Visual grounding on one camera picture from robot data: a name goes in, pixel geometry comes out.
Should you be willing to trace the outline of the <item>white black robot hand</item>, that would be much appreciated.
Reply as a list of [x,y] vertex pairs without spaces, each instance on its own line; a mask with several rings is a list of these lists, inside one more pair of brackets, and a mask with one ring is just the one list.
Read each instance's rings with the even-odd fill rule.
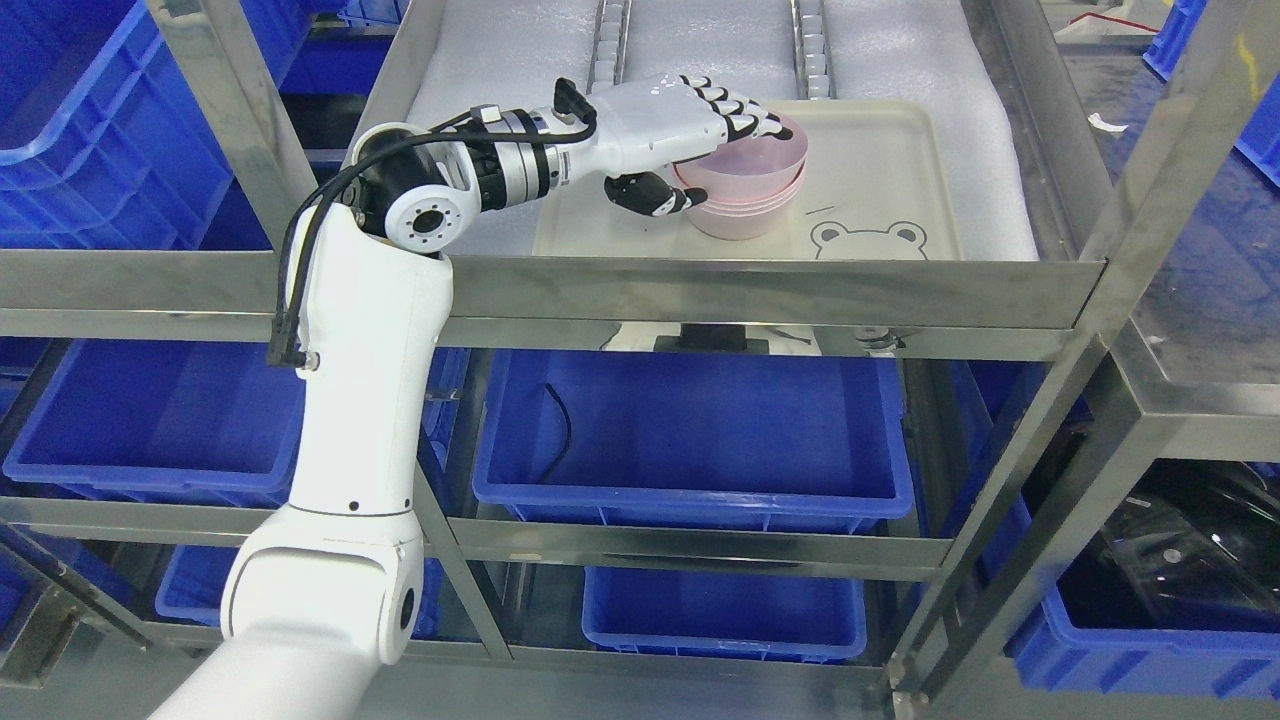
[[562,184],[599,176],[605,197],[641,217],[669,217],[707,201],[658,170],[745,138],[788,140],[780,115],[705,76],[663,73],[589,94],[591,135],[561,150]]

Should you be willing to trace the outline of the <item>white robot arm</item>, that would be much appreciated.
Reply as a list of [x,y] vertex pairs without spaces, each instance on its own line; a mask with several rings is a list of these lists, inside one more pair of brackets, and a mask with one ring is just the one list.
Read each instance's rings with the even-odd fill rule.
[[361,135],[347,165],[287,227],[268,360],[305,382],[291,493],[243,542],[220,609],[223,643],[155,719],[348,719],[397,664],[422,600],[413,510],[429,366],[451,314],[444,249],[485,211],[585,177],[628,210],[704,202],[657,170],[746,137],[791,135],[750,99],[620,88],[548,108],[477,106],[438,127]]

